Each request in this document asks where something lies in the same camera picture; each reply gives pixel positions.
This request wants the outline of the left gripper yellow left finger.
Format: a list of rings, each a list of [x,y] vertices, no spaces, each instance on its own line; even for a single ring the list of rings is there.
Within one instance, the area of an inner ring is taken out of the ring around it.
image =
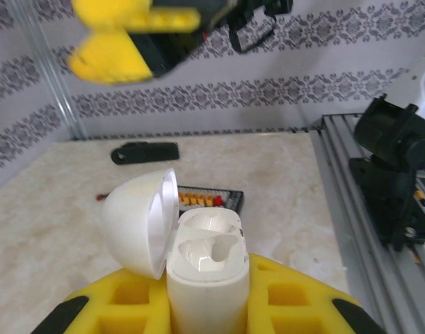
[[[117,270],[72,292],[34,333],[171,333],[166,279]]]

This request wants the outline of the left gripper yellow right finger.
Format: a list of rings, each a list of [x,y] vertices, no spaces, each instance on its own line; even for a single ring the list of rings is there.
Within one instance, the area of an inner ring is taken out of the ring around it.
[[[247,333],[384,333],[352,296],[251,254]]]

